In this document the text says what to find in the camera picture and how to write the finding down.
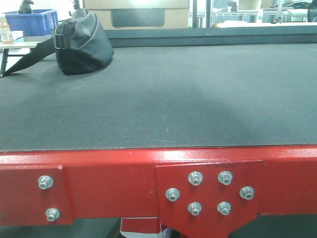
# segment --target black bag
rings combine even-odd
[[[54,39],[57,64],[66,75],[94,72],[112,61],[113,48],[93,12],[76,10],[57,26]]]

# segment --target bolt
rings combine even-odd
[[[49,208],[45,215],[49,222],[53,222],[60,217],[60,212],[56,208]]]
[[[45,189],[48,189],[50,187],[53,187],[54,180],[52,179],[52,177],[50,177],[48,175],[44,175],[44,176],[39,177],[38,183],[39,183],[39,188],[45,190]]]
[[[254,189],[250,186],[240,189],[240,196],[244,199],[251,200],[254,197]]]
[[[176,188],[170,188],[165,192],[165,197],[169,201],[175,202],[180,197],[180,192]]]
[[[199,202],[192,202],[188,205],[187,210],[193,216],[198,216],[202,211],[202,205]]]
[[[203,181],[203,175],[201,172],[191,172],[188,175],[188,182],[190,182],[194,186],[198,186]]]
[[[224,185],[231,184],[233,175],[230,171],[222,171],[218,174],[218,181]]]
[[[229,215],[230,210],[231,210],[231,204],[228,202],[221,202],[217,206],[217,211],[220,212],[224,216]]]

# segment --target bottle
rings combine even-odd
[[[5,14],[0,13],[0,35],[3,44],[13,44],[10,26],[6,21]]]

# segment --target blue plastic crate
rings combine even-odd
[[[57,10],[37,9],[33,14],[5,13],[11,31],[23,31],[23,36],[47,36],[58,25]]]

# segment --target white table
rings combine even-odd
[[[5,72],[6,69],[6,63],[8,61],[8,57],[22,57],[24,55],[9,55],[10,49],[20,49],[20,48],[35,48],[37,46],[38,42],[15,42],[13,44],[3,44],[0,43],[0,49],[3,49],[3,56],[2,56],[2,62],[1,62],[1,68],[0,68],[0,78]]]

